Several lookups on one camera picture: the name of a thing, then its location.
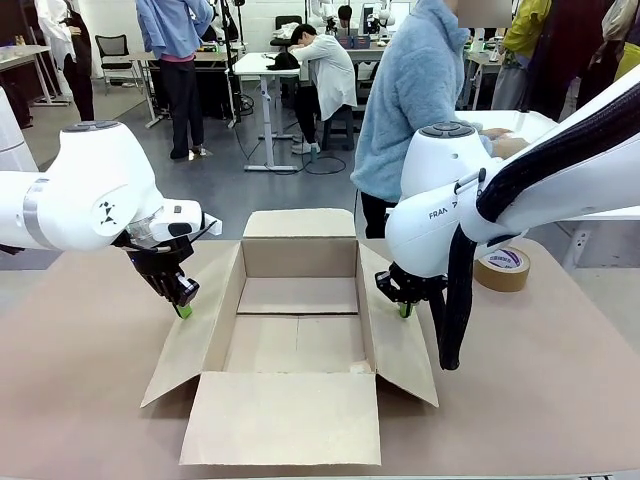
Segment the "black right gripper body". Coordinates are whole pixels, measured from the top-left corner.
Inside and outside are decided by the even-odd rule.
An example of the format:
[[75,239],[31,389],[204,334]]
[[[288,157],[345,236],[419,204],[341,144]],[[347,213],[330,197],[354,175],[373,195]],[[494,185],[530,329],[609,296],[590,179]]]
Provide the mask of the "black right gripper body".
[[447,286],[443,275],[424,278],[410,274],[397,264],[375,274],[376,287],[389,300],[430,300]]

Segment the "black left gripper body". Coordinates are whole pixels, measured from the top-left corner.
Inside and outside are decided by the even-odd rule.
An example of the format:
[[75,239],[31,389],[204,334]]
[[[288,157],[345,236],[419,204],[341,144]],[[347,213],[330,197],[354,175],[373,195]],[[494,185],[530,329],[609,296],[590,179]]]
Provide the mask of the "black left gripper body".
[[120,234],[113,245],[127,253],[135,270],[151,285],[177,284],[184,276],[181,263],[193,254],[187,236],[143,247],[136,245],[128,234]]

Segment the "person's right hand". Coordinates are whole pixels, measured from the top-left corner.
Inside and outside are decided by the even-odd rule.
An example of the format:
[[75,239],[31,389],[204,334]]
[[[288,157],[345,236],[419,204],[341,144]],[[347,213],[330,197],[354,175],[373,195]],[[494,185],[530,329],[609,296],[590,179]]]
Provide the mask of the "person's right hand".
[[529,146],[529,143],[516,137],[499,138],[494,142],[495,155],[508,159]]

